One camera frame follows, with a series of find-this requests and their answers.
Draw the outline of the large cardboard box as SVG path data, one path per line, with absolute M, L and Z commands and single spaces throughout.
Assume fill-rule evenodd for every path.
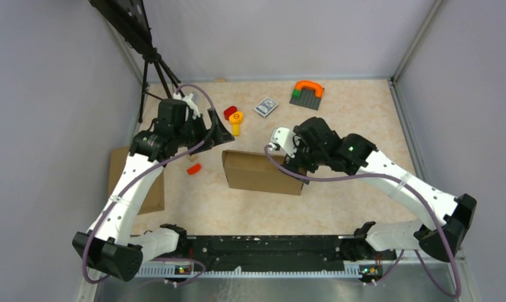
M 232 189 L 301 195 L 303 183 L 280 172 L 264 154 L 224 150 L 222 164 Z

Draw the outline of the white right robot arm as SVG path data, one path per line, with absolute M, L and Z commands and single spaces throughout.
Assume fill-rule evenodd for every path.
M 445 193 L 406 171 L 374 143 L 356 133 L 340 137 L 323 118 L 313 117 L 288 134 L 287 163 L 314 173 L 320 166 L 361 180 L 385 193 L 416 216 L 414 221 L 368 224 L 355 242 L 363 259 L 387 249 L 421 250 L 443 262 L 458 252 L 475 215 L 469 194 Z

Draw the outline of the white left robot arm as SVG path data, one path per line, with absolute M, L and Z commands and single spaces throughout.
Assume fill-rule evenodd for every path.
M 88 269 L 130 281 L 142 264 L 162 254 L 173 260 L 185 257 L 188 243 L 181 239 L 182 228 L 164 225 L 146 235 L 133 236 L 132 226 L 150 188 L 168 163 L 234 140 L 214 104 L 207 113 L 210 126 L 205 125 L 203 114 L 193 102 L 165 99 L 159 103 L 150 128 L 134 136 L 106 206 L 86 232 L 77 232 L 72 239 L 87 282 L 96 283 Z

